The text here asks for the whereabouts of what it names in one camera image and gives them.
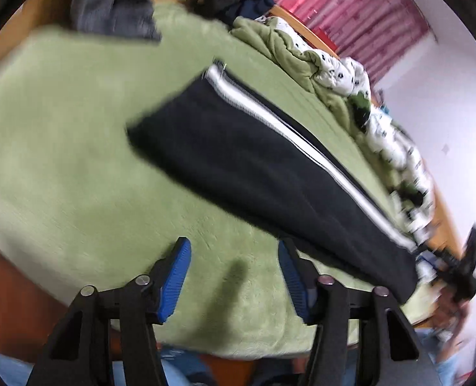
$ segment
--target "wooden bed frame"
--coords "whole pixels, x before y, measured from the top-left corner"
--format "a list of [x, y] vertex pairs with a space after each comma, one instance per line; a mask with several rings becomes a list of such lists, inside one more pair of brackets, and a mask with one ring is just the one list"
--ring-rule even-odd
[[[183, 3], [190, 5], [193, 4], [193, 1], [186, 0]], [[39, 26], [51, 23], [67, 24], [69, 12], [70, 0], [26, 0], [0, 31], [0, 60]], [[322, 49], [338, 58], [329, 46], [284, 8], [276, 5], [270, 10], [270, 14], [285, 19], [296, 32], [302, 35], [314, 47]], [[462, 253], [461, 244], [458, 242], [455, 227], [438, 190], [435, 190], [435, 197], [436, 213], [434, 223], [437, 225], [437, 230], [434, 238], [431, 240], [431, 245], [437, 248], [447, 245], [454, 254], [460, 256]]]

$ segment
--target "gray cloth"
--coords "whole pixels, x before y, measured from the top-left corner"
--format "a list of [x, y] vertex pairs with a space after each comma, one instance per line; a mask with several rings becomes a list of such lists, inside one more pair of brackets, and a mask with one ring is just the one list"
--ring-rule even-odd
[[159, 41], [153, 12], [150, 0], [72, 0], [70, 7], [76, 30]]

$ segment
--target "white wall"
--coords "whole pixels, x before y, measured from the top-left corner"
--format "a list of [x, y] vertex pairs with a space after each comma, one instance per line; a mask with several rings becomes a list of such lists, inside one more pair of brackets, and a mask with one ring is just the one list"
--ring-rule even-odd
[[398, 82], [404, 74], [415, 68], [418, 63], [438, 45], [433, 32], [428, 32], [413, 45], [399, 61], [375, 84], [375, 89], [389, 88]]
[[[426, 44], [424, 56], [416, 50], [376, 88], [417, 142], [464, 241], [476, 222], [476, 42], [442, 0], [415, 1], [438, 44]], [[460, 373], [472, 367], [476, 298], [466, 331], [472, 341], [461, 351]]]

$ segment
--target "white stripe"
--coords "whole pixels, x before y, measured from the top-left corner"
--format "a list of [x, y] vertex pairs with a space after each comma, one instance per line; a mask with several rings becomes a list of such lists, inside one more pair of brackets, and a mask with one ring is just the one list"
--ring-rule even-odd
[[270, 110], [257, 103], [252, 98], [245, 95], [240, 89], [228, 83], [223, 77], [222, 72], [216, 65], [209, 67], [206, 77], [211, 81], [214, 88], [221, 93], [224, 98], [229, 99], [237, 108], [251, 115], [257, 120], [267, 125], [278, 134], [289, 140], [310, 160], [324, 169], [332, 178], [352, 197], [370, 220], [382, 230], [393, 242], [412, 251], [415, 243], [397, 230], [390, 221], [388, 221], [371, 202], [343, 175], [343, 173], [334, 166], [322, 153], [303, 137], [292, 130], [286, 123], [280, 120]]

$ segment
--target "blue grip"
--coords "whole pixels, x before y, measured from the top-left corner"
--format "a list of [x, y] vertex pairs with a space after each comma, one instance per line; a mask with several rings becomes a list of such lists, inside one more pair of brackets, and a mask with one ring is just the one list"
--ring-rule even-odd
[[168, 317], [174, 313], [191, 260], [192, 246], [190, 241], [185, 238], [177, 257], [174, 259], [170, 273], [161, 288], [159, 310], [157, 311], [157, 318], [161, 323], [166, 322]]
[[293, 307], [296, 314], [302, 318], [305, 323], [309, 322], [309, 303], [308, 291], [304, 286], [301, 275], [299, 274], [293, 258], [283, 241], [279, 241], [279, 265], [283, 272], [284, 281], [290, 293]]

